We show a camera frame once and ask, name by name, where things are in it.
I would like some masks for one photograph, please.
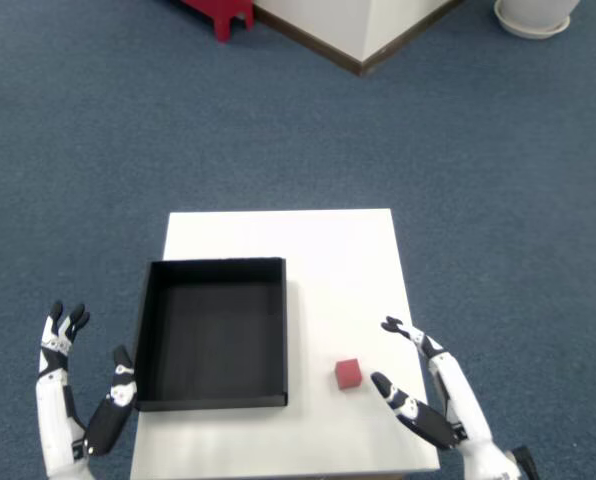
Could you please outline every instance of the gray carpet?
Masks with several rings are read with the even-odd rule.
[[[546,42],[467,2],[365,79],[233,33],[167,0],[0,1],[0,478],[44,473],[51,302],[92,311],[71,368],[88,419],[168,212],[391,207],[413,318],[499,444],[596,479],[596,1]],[[134,433],[100,478],[128,478]],[[442,464],[420,478],[461,477]]]

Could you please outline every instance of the red stool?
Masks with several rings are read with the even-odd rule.
[[[214,33],[219,42],[229,40],[229,24],[237,15],[245,16],[247,30],[254,26],[253,0],[182,0],[214,21]]]

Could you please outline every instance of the black tray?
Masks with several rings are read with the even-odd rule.
[[[285,260],[153,262],[135,343],[139,410],[287,405]]]

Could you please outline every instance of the baseboard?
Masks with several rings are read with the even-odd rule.
[[[304,47],[327,58],[339,67],[356,75],[363,76],[373,72],[376,66],[394,55],[404,45],[411,42],[463,1],[464,0],[449,0],[364,61],[347,55],[345,52],[323,42],[319,38],[316,38],[286,20],[277,17],[273,13],[260,8],[258,5],[254,5],[254,14],[258,21],[264,23],[268,27],[279,31],[295,42],[300,43]]]

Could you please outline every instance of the white wall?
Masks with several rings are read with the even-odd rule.
[[[347,55],[362,60],[372,1],[255,0],[255,3]]]
[[[356,60],[366,60],[449,0],[254,0]]]
[[[360,59],[367,59],[448,1],[372,0],[365,48]]]

